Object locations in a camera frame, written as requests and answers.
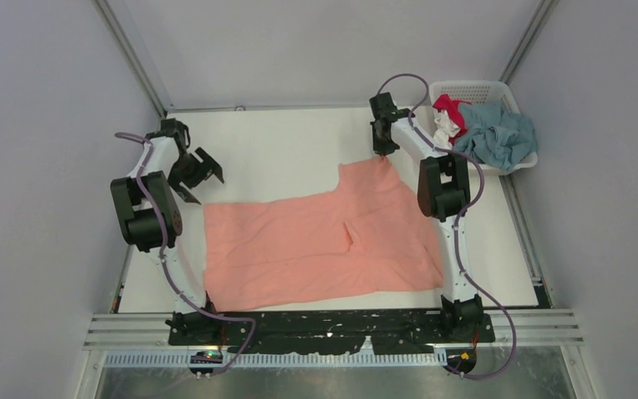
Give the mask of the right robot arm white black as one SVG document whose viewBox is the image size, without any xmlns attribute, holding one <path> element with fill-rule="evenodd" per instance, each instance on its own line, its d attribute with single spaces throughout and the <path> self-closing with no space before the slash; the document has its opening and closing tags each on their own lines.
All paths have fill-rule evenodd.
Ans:
<svg viewBox="0 0 638 399">
<path fill-rule="evenodd" d="M 369 100 L 373 151 L 404 150 L 418 167 L 417 203 L 434 222 L 444 244 L 444 287 L 437 328 L 452 342 L 466 342 L 484 325 L 483 301 L 469 281 L 469 259 L 461 213 L 471 202 L 468 161 L 437 146 L 415 113 L 399 108 L 389 92 Z"/>
</svg>

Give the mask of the pink t shirt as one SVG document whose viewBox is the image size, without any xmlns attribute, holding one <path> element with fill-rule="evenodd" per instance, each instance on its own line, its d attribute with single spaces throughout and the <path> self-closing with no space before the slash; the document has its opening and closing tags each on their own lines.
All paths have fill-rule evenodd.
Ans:
<svg viewBox="0 0 638 399">
<path fill-rule="evenodd" d="M 444 284 L 439 239 L 385 157 L 340 165 L 334 190 L 204 208 L 204 286 L 220 311 Z"/>
</svg>

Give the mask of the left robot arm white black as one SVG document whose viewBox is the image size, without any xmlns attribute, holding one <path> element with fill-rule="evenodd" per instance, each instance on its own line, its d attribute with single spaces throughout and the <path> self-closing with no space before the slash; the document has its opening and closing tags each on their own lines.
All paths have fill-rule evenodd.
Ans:
<svg viewBox="0 0 638 399">
<path fill-rule="evenodd" d="M 134 169 L 112 180 L 110 192 L 124 241 L 146 254 L 168 284 L 174 300 L 165 322 L 171 339 L 220 329 L 202 279 L 184 255 L 178 203 L 198 205 L 192 190 L 211 177 L 223 181 L 222 166 L 207 151 L 192 148 L 188 126 L 175 118 L 162 120 L 146 135 L 117 132 L 115 137 L 142 146 Z"/>
</svg>

